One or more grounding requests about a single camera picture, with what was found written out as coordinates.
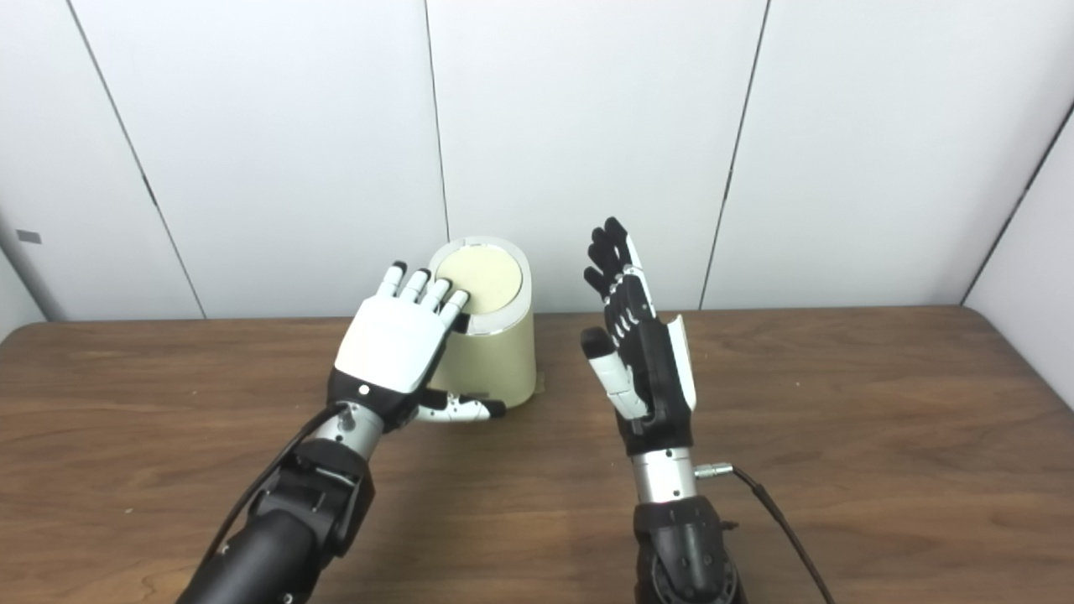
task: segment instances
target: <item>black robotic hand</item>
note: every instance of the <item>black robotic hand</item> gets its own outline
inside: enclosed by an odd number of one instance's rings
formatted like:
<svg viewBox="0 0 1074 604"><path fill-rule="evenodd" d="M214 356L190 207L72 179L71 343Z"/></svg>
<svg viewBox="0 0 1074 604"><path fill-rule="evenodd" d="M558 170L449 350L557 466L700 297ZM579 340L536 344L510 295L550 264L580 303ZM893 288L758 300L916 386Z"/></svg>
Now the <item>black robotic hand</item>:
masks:
<svg viewBox="0 0 1074 604"><path fill-rule="evenodd" d="M582 350L615 406L634 466L638 604L744 604L723 523L697 493L690 447L696 403L682 317L656 316L630 235L615 218L593 230L585 281L604 300L606 329L582 332Z"/></svg>
<svg viewBox="0 0 1074 604"><path fill-rule="evenodd" d="M582 350L615 405L629 456L694 444L690 416L697 397L680 316L656 316L630 235L608 218L593 230L585 281L605 305L605 329L582 332Z"/></svg>

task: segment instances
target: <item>round lid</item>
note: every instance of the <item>round lid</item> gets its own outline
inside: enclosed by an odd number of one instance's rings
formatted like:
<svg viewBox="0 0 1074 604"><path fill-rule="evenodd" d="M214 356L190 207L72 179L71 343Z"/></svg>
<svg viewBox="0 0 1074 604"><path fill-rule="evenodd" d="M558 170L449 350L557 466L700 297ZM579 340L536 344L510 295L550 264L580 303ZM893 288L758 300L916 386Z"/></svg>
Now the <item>round lid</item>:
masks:
<svg viewBox="0 0 1074 604"><path fill-rule="evenodd" d="M483 315L511 303L522 288L518 261L493 245L467 245L451 251L436 268L436 276L451 279L469 292L464 313Z"/></svg>

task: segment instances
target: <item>wooden table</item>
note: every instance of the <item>wooden table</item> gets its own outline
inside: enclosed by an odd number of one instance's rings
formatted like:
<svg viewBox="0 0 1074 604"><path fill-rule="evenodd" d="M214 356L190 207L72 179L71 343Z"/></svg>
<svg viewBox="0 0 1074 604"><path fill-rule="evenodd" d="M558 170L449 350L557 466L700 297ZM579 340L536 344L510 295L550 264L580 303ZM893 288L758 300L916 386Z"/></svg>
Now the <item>wooden table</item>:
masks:
<svg viewBox="0 0 1074 604"><path fill-rule="evenodd" d="M843 604L1074 601L1074 416L958 307L687 315L695 462L763 480ZM578 332L545 391L381 441L377 499L316 603L632 602L634 484ZM0 347L5 602L173 602L224 512L323 403L343 319L49 323ZM818 602L734 478L754 604Z"/></svg>

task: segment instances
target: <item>cylindrical container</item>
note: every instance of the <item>cylindrical container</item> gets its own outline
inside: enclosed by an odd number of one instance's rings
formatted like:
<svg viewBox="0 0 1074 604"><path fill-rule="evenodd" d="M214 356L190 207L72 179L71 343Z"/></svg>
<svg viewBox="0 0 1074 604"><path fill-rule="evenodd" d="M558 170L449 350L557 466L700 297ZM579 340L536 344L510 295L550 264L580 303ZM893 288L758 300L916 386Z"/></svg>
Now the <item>cylindrical container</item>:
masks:
<svg viewBox="0 0 1074 604"><path fill-rule="evenodd" d="M491 236L455 240L433 255L430 271L469 292L463 313L465 331L448 336L431 388L508 407L534 393L533 282L525 255L510 242Z"/></svg>

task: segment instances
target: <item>robotic hand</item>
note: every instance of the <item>robotic hand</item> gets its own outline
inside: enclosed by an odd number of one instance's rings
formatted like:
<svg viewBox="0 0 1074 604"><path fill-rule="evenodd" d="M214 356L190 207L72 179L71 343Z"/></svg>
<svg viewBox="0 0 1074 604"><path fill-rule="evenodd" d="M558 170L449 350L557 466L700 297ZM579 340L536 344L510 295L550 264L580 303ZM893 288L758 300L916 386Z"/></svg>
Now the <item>robotic hand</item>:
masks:
<svg viewBox="0 0 1074 604"><path fill-rule="evenodd" d="M723 523L697 494L690 418L697 397L682 317L656 316L641 260L615 218L593 230L585 281L604 300L605 328L582 350L615 406L639 504L638 604L745 604L724 549Z"/></svg>
<svg viewBox="0 0 1074 604"><path fill-rule="evenodd" d="M232 508L177 604L302 604L365 518L375 494L368 461L381 434L412 419L505 414L500 401L425 388L469 294L456 290L444 302L451 283L430 285L425 269L400 289L405 274L406 264L394 263L362 302L329 376L328 406ZM248 502L246 524L220 547Z"/></svg>

